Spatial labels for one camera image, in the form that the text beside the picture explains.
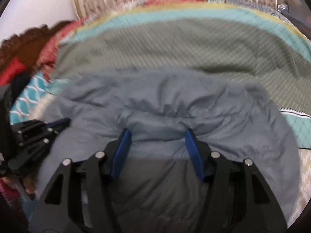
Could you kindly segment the person's left hand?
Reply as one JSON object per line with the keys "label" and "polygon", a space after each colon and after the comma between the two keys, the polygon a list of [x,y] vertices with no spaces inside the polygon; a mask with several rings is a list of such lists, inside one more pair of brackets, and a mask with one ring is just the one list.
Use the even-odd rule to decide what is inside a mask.
{"label": "person's left hand", "polygon": [[[1,178],[5,184],[13,189],[17,189],[13,177],[3,177]],[[23,186],[27,194],[34,194],[37,190],[37,174],[30,174],[23,179]]]}

